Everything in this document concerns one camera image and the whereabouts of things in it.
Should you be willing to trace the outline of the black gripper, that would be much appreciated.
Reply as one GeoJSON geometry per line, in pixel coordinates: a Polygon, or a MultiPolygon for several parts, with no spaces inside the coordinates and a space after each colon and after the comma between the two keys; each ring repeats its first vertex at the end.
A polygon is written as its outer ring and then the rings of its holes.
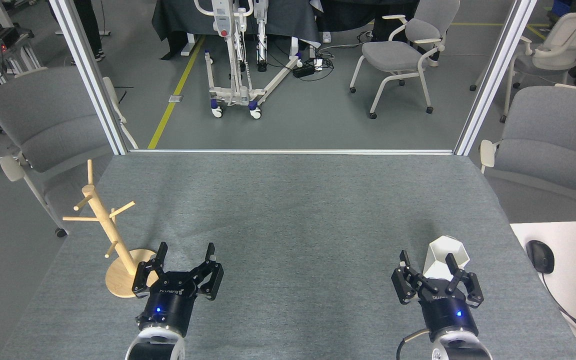
{"type": "Polygon", "coordinates": [[[429,280],[410,266],[407,251],[402,250],[398,257],[399,265],[391,275],[398,301],[407,305],[419,292],[419,304],[426,328],[430,330],[431,342],[443,331],[463,330],[476,336],[479,334],[469,309],[478,308],[484,301],[478,277],[474,272],[466,272],[460,268],[454,254],[448,253],[445,261],[452,279],[449,283],[439,282],[433,285],[438,292],[432,292],[429,280]],[[458,289],[460,283],[465,285],[466,296],[458,289]]]}
{"type": "Polygon", "coordinates": [[[214,301],[224,269],[217,262],[215,244],[209,243],[204,262],[192,271],[165,273],[163,265],[168,248],[166,242],[160,242],[155,257],[137,265],[132,291],[137,298],[149,296],[144,311],[137,317],[137,326],[139,330],[167,328],[185,337],[197,294],[214,301]],[[157,274],[158,280],[147,285],[151,272],[157,274]]]}

